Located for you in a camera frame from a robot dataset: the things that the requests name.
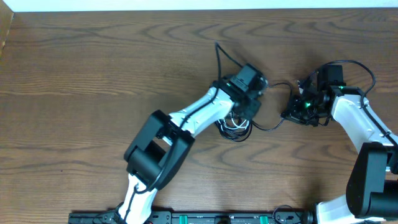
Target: black bracket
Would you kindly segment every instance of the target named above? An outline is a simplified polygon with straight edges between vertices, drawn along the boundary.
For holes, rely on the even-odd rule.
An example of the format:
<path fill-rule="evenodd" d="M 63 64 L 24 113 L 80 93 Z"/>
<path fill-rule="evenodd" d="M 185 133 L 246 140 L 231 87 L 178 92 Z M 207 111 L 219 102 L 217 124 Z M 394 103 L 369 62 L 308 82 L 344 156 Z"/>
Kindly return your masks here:
<path fill-rule="evenodd" d="M 214 81 L 213 86 L 219 86 L 235 102 L 232 111 L 236 115 L 252 120 L 261 106 L 257 99 L 268 86 L 268 81 L 253 65 L 246 64 L 238 74 L 225 76 L 221 82 Z"/>
<path fill-rule="evenodd" d="M 398 181 L 385 180 L 393 146 L 364 143 L 349 178 L 346 199 L 356 218 L 398 218 Z"/>
<path fill-rule="evenodd" d="M 318 71 L 317 85 L 312 77 L 299 81 L 300 95 L 295 95 L 289 101 L 282 118 L 302 125 L 317 127 L 320 118 L 326 118 L 324 126 L 331 118 L 331 109 L 337 96 L 362 95 L 358 87 L 346 86 L 343 81 L 341 65 L 325 65 Z"/>
<path fill-rule="evenodd" d="M 174 145 L 174 153 L 159 179 L 158 175 L 165 166 L 169 152 L 153 141 L 154 138 L 167 138 Z M 188 131 L 178 132 L 177 125 L 171 122 L 170 117 L 161 110 L 157 110 L 149 116 L 124 153 L 124 160 L 128 162 L 127 171 L 146 186 L 151 186 L 158 179 L 153 188 L 161 190 L 177 173 L 194 142 L 195 139 Z"/>

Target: black cable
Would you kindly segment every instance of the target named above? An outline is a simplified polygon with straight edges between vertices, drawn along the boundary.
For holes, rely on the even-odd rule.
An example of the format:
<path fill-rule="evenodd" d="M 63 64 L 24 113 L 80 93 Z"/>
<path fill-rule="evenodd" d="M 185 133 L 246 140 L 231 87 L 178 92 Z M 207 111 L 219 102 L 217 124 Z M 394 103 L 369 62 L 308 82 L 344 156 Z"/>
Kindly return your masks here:
<path fill-rule="evenodd" d="M 363 223 L 364 224 L 381 224 L 381 222 L 374 222 L 374 221 L 371 221 L 371 220 L 365 220 L 365 221 L 363 221 Z"/>
<path fill-rule="evenodd" d="M 135 196 L 135 194 L 136 194 L 136 189 L 137 189 L 137 188 L 138 188 L 138 184 L 134 186 L 134 190 L 132 191 L 132 195 L 131 195 L 131 198 L 130 198 L 129 206 L 128 206 L 128 208 L 127 208 L 127 210 L 126 210 L 126 214 L 124 215 L 124 218 L 123 218 L 124 224 L 126 224 L 126 222 L 127 222 L 126 218 L 127 218 L 127 216 L 129 215 L 129 213 L 130 213 L 130 208 L 131 208 L 132 200 L 133 200 L 133 198 L 134 198 L 134 196 Z"/>
<path fill-rule="evenodd" d="M 243 131 L 238 131 L 238 129 L 228 129 L 228 126 L 223 120 L 218 120 L 215 122 L 218 131 L 220 132 L 221 136 L 225 139 L 234 141 L 234 142 L 243 142 L 251 135 L 253 125 L 250 121 L 243 121 L 239 123 L 238 126 L 242 125 L 244 122 L 248 122 L 248 126 Z"/>
<path fill-rule="evenodd" d="M 288 100 L 288 104 L 289 104 L 289 101 L 290 101 L 290 99 L 292 98 L 292 96 L 293 96 L 293 87 L 292 87 L 292 85 L 291 84 L 289 84 L 289 83 L 286 83 L 286 82 L 281 82 L 281 83 L 276 83 L 276 84 L 273 84 L 273 85 L 271 85 L 271 86 L 269 86 L 268 88 L 274 88 L 275 86 L 278 86 L 278 85 L 287 85 L 289 88 L 290 88 L 290 95 L 289 95 L 289 100 Z M 275 127 L 273 127 L 273 128 L 269 128 L 269 129 L 267 129 L 267 128 L 263 128 L 263 127 L 261 127 L 259 124 L 257 124 L 255 121 L 251 121 L 252 123 L 253 123 L 253 125 L 256 127 L 256 128 L 258 128 L 258 129 L 260 129 L 261 131 L 274 131 L 274 130 L 276 130 L 277 128 L 279 128 L 279 126 L 281 126 L 282 125 L 282 123 L 284 122 L 284 118 L 282 118 L 281 120 L 280 120 L 280 122 L 279 122 L 279 124 L 277 124 Z"/>
<path fill-rule="evenodd" d="M 273 221 L 274 221 L 276 224 L 282 224 L 280 221 L 276 220 L 276 218 L 275 218 L 276 211 L 277 211 L 278 209 L 282 208 L 282 207 L 288 207 L 288 208 L 290 208 L 290 209 L 293 210 L 293 208 L 292 208 L 290 205 L 280 205 L 280 206 L 278 206 L 277 208 L 275 208 L 274 212 L 272 212 L 272 219 L 273 219 Z M 293 210 L 293 212 L 296 214 L 297 218 L 300 220 L 299 222 L 294 223 L 294 224 L 299 224 L 299 223 L 301 223 L 301 215 L 298 215 L 297 212 L 294 211 L 294 210 Z"/>
<path fill-rule="evenodd" d="M 237 61 L 233 60 L 231 58 L 231 56 L 229 56 L 224 49 L 221 48 L 221 46 L 216 42 L 215 43 L 215 50 L 216 50 L 216 57 L 217 57 L 217 65 L 218 65 L 218 83 L 217 83 L 217 87 L 216 87 L 216 92 L 214 94 L 214 96 L 211 98 L 211 100 L 209 100 L 208 102 L 206 102 L 205 104 L 201 105 L 200 107 L 198 107 L 197 109 L 193 110 L 190 114 L 186 115 L 186 117 L 183 119 L 183 121 L 180 124 L 180 127 L 177 130 L 177 135 L 179 135 L 182 132 L 182 127 L 183 125 L 188 121 L 188 119 L 195 114 L 196 112 L 200 111 L 202 108 L 204 108 L 205 106 L 209 105 L 210 103 L 212 103 L 214 101 L 214 99 L 216 98 L 217 94 L 218 94 L 218 90 L 220 89 L 220 82 L 221 82 L 221 60 L 220 60 L 220 53 L 218 52 L 218 50 L 221 50 L 230 60 L 232 60 L 234 63 L 236 63 L 238 66 L 242 66 L 241 64 L 239 64 Z M 136 189 L 134 189 L 134 192 L 136 194 L 144 194 L 146 192 L 148 192 L 149 189 L 153 189 L 155 187 L 155 185 L 158 183 L 160 177 L 162 176 L 162 174 L 164 173 L 164 171 L 169 167 L 170 164 L 170 159 L 174 153 L 175 150 L 175 144 L 172 144 L 170 147 L 170 150 L 167 154 L 164 166 L 162 167 L 162 169 L 160 170 L 159 174 L 157 175 L 155 181 L 153 181 L 153 183 L 150 184 L 149 187 L 146 187 L 145 190 L 141 190 L 138 191 Z"/>
<path fill-rule="evenodd" d="M 335 60 L 332 62 L 328 62 L 324 65 L 322 65 L 320 68 L 316 69 L 315 71 L 313 71 L 310 76 L 308 78 L 310 78 L 313 74 L 317 73 L 319 71 L 319 69 L 321 69 L 322 67 L 326 66 L 326 65 L 332 65 L 332 64 L 336 64 L 336 63 L 353 63 L 356 65 L 359 65 L 360 67 L 362 67 L 363 69 L 365 69 L 370 76 L 372 77 L 372 85 L 364 92 L 364 94 L 361 95 L 361 99 L 360 99 L 360 103 L 361 103 L 361 108 L 364 110 L 365 114 L 369 117 L 369 119 L 376 125 L 376 127 L 380 130 L 381 133 L 383 133 L 384 137 L 386 137 L 395 147 L 398 147 L 398 144 L 395 142 L 395 140 L 393 140 L 390 136 L 390 132 L 387 132 L 386 130 L 384 130 L 384 128 L 378 123 L 378 121 L 376 121 L 376 119 L 370 114 L 370 112 L 368 111 L 368 109 L 366 108 L 367 105 L 365 105 L 364 103 L 364 98 L 366 97 L 366 95 L 373 89 L 373 87 L 376 84 L 376 77 L 374 76 L 373 72 L 365 65 L 363 65 L 360 62 L 357 62 L 355 60 Z"/>
<path fill-rule="evenodd" d="M 274 131 L 274 130 L 276 130 L 277 128 L 279 128 L 279 126 L 281 126 L 282 123 L 283 123 L 284 121 L 285 121 L 285 119 L 282 118 L 282 119 L 280 120 L 279 124 L 277 124 L 275 127 L 270 128 L 270 129 L 263 128 L 263 127 L 261 127 L 259 124 L 257 124 L 257 123 L 254 122 L 254 121 L 252 121 L 252 123 L 253 123 L 254 127 L 260 129 L 261 131 Z"/>

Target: white cable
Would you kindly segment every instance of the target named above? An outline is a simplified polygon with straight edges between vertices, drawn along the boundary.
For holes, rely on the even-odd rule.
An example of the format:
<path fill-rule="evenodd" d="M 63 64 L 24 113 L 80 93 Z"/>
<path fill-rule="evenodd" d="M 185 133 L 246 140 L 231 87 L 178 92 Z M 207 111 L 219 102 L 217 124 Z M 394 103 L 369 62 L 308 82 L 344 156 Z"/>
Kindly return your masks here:
<path fill-rule="evenodd" d="M 248 128 L 248 126 L 249 126 L 249 121 L 246 120 L 246 119 L 245 119 L 245 120 L 242 122 L 242 124 L 239 125 L 239 126 L 234 122 L 234 119 L 231 119 L 232 123 L 235 125 L 235 128 L 232 128 L 232 127 L 227 126 L 227 122 L 225 121 L 225 119 L 223 119 L 223 121 L 224 121 L 224 127 L 228 128 L 228 129 L 230 129 L 230 130 L 237 130 L 237 129 L 239 129 L 239 128 L 244 128 L 244 129 L 246 129 L 246 128 Z"/>
<path fill-rule="evenodd" d="M 224 130 L 223 130 L 223 125 L 221 124 L 221 122 L 220 122 L 220 128 L 221 128 L 221 130 L 224 132 Z"/>

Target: wood grain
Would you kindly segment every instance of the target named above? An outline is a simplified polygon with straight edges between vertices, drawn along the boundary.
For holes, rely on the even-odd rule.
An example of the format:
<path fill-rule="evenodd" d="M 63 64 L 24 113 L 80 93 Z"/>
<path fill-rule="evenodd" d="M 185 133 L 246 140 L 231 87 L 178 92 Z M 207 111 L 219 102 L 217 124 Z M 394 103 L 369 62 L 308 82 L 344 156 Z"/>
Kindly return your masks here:
<path fill-rule="evenodd" d="M 68 12 L 16 15 L 0 61 L 0 220 L 66 223 L 124 199 L 123 153 L 155 110 L 177 111 L 216 78 L 214 41 L 270 83 L 359 60 L 373 110 L 398 131 L 398 10 Z M 223 59 L 223 73 L 238 69 Z M 371 79 L 347 65 L 349 85 Z M 278 123 L 288 90 L 256 121 Z M 154 205 L 174 210 L 308 207 L 345 192 L 357 153 L 337 123 L 285 122 L 236 144 L 208 128 Z"/>
<path fill-rule="evenodd" d="M 14 13 L 8 8 L 3 0 L 0 1 L 0 57 L 2 48 L 6 44 Z"/>

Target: white wall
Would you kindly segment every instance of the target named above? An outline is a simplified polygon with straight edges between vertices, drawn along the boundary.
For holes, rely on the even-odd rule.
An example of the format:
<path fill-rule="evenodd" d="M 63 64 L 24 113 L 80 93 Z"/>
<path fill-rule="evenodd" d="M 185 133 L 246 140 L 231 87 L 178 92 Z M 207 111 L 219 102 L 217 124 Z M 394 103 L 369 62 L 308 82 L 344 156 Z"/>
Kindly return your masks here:
<path fill-rule="evenodd" d="M 398 0 L 3 0 L 14 12 L 398 7 Z"/>

